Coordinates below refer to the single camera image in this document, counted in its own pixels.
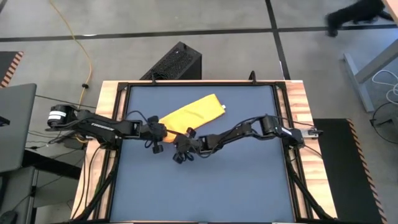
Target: black box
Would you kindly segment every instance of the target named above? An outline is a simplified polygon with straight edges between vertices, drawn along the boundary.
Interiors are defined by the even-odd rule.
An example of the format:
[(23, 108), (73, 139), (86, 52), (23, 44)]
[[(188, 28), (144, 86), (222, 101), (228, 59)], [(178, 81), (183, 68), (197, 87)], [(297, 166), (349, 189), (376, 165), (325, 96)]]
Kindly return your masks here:
[(179, 42), (140, 80), (152, 79), (201, 80), (201, 53)]

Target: yellow cable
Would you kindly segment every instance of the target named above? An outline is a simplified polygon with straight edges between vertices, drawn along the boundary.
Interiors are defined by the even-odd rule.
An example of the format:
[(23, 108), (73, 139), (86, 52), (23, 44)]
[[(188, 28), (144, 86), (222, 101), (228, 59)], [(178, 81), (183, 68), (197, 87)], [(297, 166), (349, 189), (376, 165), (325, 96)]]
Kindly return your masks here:
[[(72, 36), (73, 40), (80, 46), (80, 48), (84, 51), (84, 53), (85, 53), (85, 55), (86, 55), (86, 58), (87, 58), (87, 61), (88, 61), (88, 65), (90, 66), (90, 72), (88, 73), (88, 76), (87, 76), (87, 79), (86, 79), (86, 82), (85, 82), (85, 84), (87, 85), (88, 82), (89, 82), (90, 79), (91, 79), (91, 75), (93, 74), (93, 62), (91, 61), (91, 58), (90, 58), (90, 56), (88, 55), (86, 49), (82, 46), (82, 44), (81, 44), (78, 40), (76, 40), (75, 34), (74, 34), (73, 31), (72, 31), (72, 28), (70, 27), (69, 23), (68, 23), (67, 20), (64, 18), (64, 16), (62, 15), (62, 13), (57, 9), (57, 7), (55, 6), (53, 0), (49, 0), (49, 1), (50, 1), (51, 6), (56, 10), (56, 12), (57, 12), (58, 15), (61, 17), (61, 19), (63, 20), (63, 22), (65, 23), (65, 25), (67, 25), (67, 27), (68, 27), (68, 29), (69, 29), (69, 32), (70, 32), (70, 35)], [(80, 94), (78, 109), (80, 108), (80, 104), (81, 104), (81, 102), (83, 101), (83, 96), (84, 96), (84, 94), (85, 94), (85, 90), (86, 90), (86, 88), (83, 87), (83, 90), (81, 91), (81, 94)]]
[(88, 140), (81, 140), (77, 135), (75, 135), (75, 138), (77, 141), (79, 141), (80, 143), (88, 143)]

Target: wooden table edge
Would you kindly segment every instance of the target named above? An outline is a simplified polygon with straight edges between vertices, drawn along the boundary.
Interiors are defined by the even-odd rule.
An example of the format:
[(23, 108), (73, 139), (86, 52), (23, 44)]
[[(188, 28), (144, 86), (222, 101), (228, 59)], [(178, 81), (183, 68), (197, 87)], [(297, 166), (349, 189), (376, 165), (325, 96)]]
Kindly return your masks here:
[[(250, 83), (252, 80), (157, 80), (156, 82), (158, 83)], [(309, 114), (300, 114), (300, 113), (295, 113), (292, 111), (292, 115), (294, 117), (294, 120), (296, 121), (303, 121), (306, 123), (312, 123), (312, 116), (310, 112), (310, 108), (308, 105), (308, 100), (307, 96), (305, 94), (305, 89), (303, 85), (302, 80), (257, 80), (258, 83), (269, 83), (269, 82), (285, 82), (287, 85), (287, 88), (292, 89), (292, 85), (299, 86), (298, 89), (294, 90), (295, 94), (299, 94), (301, 97), (300, 102), (296, 103), (295, 100), (297, 100), (297, 97), (293, 96), (294, 94), (288, 94), (289, 102), (290, 102), (290, 107), (294, 107), (294, 105), (299, 105), (300, 107), (308, 108)], [(97, 104), (97, 109), (96, 113), (100, 114), (102, 116), (106, 116), (111, 118), (112, 113), (113, 113), (113, 108), (115, 105), (115, 100), (116, 100), (116, 93), (118, 90), (118, 84), (119, 83), (152, 83), (150, 80), (108, 80), (104, 81), (101, 87), (101, 91), (99, 94), (99, 100)], [(119, 104), (119, 110), (118, 110), (118, 119), (121, 119), (122, 116), (122, 111), (123, 111), (123, 106), (124, 103)], [(310, 147), (314, 148), (318, 152), (320, 152), (318, 140), (311, 140), (307, 141), (306, 144), (309, 144)], [(86, 150), (86, 164), (89, 164), (93, 153), (95, 149), (98, 147), (98, 143), (96, 141), (91, 141), (88, 144), (87, 150)], [(88, 202), (90, 202), (91, 198), (94, 195), (95, 188), (93, 186), (96, 186), (98, 183), (98, 179), (102, 170), (103, 162), (104, 162), (104, 150), (99, 150), (96, 154), (96, 157), (94, 158), (93, 162), (93, 167), (91, 168), (91, 176), (90, 176), (90, 189), (88, 191)], [(302, 165), (303, 169), (305, 171), (305, 178), (306, 182), (308, 185), (309, 191), (313, 194), (314, 198), (318, 201), (318, 203), (324, 208), (324, 210), (329, 213), (329, 215), (335, 217), (336, 216), (336, 211), (333, 203), (333, 199), (331, 197), (331, 192), (330, 188), (328, 185), (328, 180), (326, 176), (326, 170), (323, 165), (323, 161), (320, 158), (314, 157), (314, 155), (311, 155), (308, 153), (308, 151), (304, 151), (303, 149), (300, 151), (300, 155), (302, 157)], [(111, 168), (112, 161), (109, 163), (108, 171)], [(317, 163), (317, 175), (312, 177), (311, 172), (308, 173), (306, 172), (307, 170), (313, 170), (313, 163)], [(88, 172), (88, 166), (85, 167), (86, 170), (86, 183), (88, 182), (87, 180), (87, 172)], [(318, 187), (312, 187), (311, 182), (319, 182), (320, 185), (322, 185), (321, 190), (317, 190)], [(81, 193), (83, 189), (83, 175), (80, 176), (79, 183), (78, 183), (78, 188), (76, 191), (75, 195), (75, 201), (73, 204), (73, 209), (72, 209), (72, 214), (75, 213), (75, 210), (78, 206), (78, 203), (81, 198)], [(78, 209), (76, 216), (78, 216), (84, 209), (84, 201), (86, 198), (86, 193), (83, 194), (83, 202), (80, 205), (80, 208)], [(101, 208), (100, 208), (100, 213), (99, 217), (104, 218), (105, 217), (105, 210), (106, 210), (106, 205), (108, 202), (108, 196), (109, 196), (109, 191), (104, 194), (102, 203), (101, 203)], [(303, 201), (300, 202), (300, 213), (302, 217), (306, 217), (305, 214), (305, 207), (303, 204)]]
[(394, 22), (398, 24), (398, 1), (396, 0), (383, 0), (384, 5), (388, 8), (390, 15)]

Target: white desk leg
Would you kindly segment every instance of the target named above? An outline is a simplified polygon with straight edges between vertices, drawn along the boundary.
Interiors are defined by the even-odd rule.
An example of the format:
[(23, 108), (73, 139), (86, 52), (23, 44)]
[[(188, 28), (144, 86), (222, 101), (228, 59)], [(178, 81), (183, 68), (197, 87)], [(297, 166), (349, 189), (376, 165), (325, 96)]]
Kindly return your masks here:
[(374, 111), (369, 93), (366, 90), (364, 82), (370, 79), (376, 72), (382, 70), (386, 65), (398, 57), (398, 40), (395, 40), (386, 50), (383, 50), (375, 59), (369, 62), (360, 71), (356, 68), (353, 59), (347, 53), (344, 53), (344, 60), (351, 82), (355, 90), (361, 97), (366, 112)]

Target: floor tile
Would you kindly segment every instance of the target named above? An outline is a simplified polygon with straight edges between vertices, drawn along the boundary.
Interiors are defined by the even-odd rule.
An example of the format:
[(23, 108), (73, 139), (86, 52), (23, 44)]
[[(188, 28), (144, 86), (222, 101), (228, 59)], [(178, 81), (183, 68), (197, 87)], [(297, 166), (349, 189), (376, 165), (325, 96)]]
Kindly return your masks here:
[(396, 208), (394, 198), (398, 195), (398, 146), (385, 142), (373, 130), (369, 122), (371, 114), (364, 111), (341, 59), (343, 52), (350, 52), (361, 68), (394, 41), (396, 32), (343, 31), (336, 39), (326, 37), (323, 32), (280, 35), (290, 76), (304, 81), (313, 117), (351, 118), (354, 121), (369, 169), (391, 223), (398, 221), (397, 214), (393, 212)]
[[(75, 34), (270, 27), (263, 0), (54, 0)], [(8, 1), (0, 37), (70, 35), (48, 0)]]
[(61, 223), (69, 220), (73, 202), (64, 202), (56, 205), (48, 205), (37, 209), (36, 223)]
[[(324, 16), (342, 9), (356, 0), (271, 0), (278, 27), (325, 26)], [(374, 24), (393, 24), (379, 18)]]
[[(84, 104), (96, 105), (103, 80), (140, 79), (178, 41), (203, 54), (203, 79), (247, 79), (251, 70), (258, 79), (283, 78), (272, 34), (84, 40), (94, 68)], [(73, 41), (0, 43), (0, 49), (24, 51), (12, 85), (34, 82), (37, 94), (72, 102), (79, 99), (88, 64)], [(45, 101), (46, 106), (56, 103), (36, 100), (38, 110)], [(47, 119), (46, 110), (39, 114), (42, 119)]]
[[(82, 167), (82, 158), (84, 155), (84, 151), (75, 151), (68, 155), (59, 157), (57, 158), (57, 160), (66, 162), (73, 166)], [(58, 203), (73, 200), (75, 198), (78, 180), (71, 179), (69, 177), (62, 177), (60, 179), (59, 178), (59, 175), (39, 171), (39, 175), (37, 178), (37, 186), (39, 189), (35, 193), (34, 207), (55, 205)]]

